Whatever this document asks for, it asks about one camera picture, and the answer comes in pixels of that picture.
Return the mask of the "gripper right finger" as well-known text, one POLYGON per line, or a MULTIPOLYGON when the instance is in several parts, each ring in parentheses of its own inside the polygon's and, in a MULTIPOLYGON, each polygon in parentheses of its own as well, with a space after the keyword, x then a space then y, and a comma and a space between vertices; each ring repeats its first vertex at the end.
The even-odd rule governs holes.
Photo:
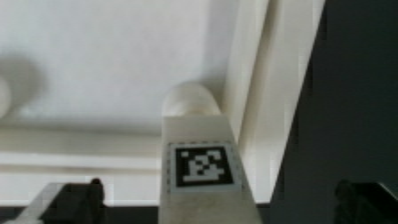
POLYGON ((333 197, 333 224, 398 224, 398 193, 383 183, 340 180, 333 197))

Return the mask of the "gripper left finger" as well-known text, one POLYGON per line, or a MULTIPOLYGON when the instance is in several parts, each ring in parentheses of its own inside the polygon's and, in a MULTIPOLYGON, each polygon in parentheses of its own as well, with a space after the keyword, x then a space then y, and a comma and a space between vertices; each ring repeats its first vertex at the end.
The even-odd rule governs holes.
POLYGON ((104 224, 104 213, 104 186, 93 178, 84 183, 49 183, 5 224, 104 224))

